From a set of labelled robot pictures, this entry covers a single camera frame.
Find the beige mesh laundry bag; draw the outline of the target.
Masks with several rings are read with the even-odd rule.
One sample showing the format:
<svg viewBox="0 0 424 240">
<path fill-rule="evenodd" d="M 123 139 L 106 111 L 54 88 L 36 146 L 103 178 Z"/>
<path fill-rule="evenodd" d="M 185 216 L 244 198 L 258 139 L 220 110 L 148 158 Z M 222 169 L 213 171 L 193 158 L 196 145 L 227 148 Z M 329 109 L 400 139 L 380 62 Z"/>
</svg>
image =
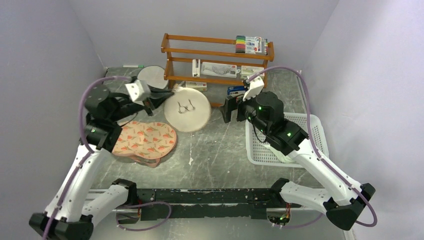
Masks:
<svg viewBox="0 0 424 240">
<path fill-rule="evenodd" d="M 208 98 L 200 91 L 188 87 L 176 87 L 173 95 L 163 104 L 163 113 L 168 123 L 185 133 L 204 128 L 212 115 Z"/>
</svg>

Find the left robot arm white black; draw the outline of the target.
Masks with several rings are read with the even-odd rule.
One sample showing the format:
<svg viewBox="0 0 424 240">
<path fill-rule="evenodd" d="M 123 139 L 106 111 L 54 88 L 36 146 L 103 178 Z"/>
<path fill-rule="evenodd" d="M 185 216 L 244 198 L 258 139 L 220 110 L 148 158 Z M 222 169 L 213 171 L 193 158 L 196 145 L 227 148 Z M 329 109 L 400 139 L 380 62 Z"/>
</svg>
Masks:
<svg viewBox="0 0 424 240">
<path fill-rule="evenodd" d="M 173 94 L 143 83 L 129 84 L 128 94 L 112 93 L 102 83 L 91 84 L 78 107 L 80 144 L 71 168 L 45 210 L 32 214 L 29 226 L 44 240 L 88 240 L 112 210 L 142 208 L 136 183 L 125 179 L 115 180 L 89 203 L 86 197 L 99 166 L 119 139 L 123 129 L 119 120 L 141 111 L 151 115 Z"/>
</svg>

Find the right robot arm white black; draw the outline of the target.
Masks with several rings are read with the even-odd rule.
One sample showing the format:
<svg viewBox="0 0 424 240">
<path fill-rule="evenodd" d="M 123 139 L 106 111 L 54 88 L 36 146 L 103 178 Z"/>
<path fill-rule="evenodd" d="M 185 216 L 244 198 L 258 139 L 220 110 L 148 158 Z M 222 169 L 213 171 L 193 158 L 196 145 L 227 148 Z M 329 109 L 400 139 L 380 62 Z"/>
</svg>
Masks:
<svg viewBox="0 0 424 240">
<path fill-rule="evenodd" d="M 345 231 L 358 223 L 376 189 L 352 179 L 323 155 L 306 131 L 285 118 L 284 103 L 276 94 L 265 91 L 248 100 L 228 96 L 219 110 L 225 123 L 230 122 L 232 111 L 237 111 L 237 121 L 249 122 L 265 136 L 271 149 L 300 164 L 322 185 L 310 188 L 280 178 L 270 189 L 269 199 L 275 207 L 285 203 L 308 207 Z"/>
</svg>

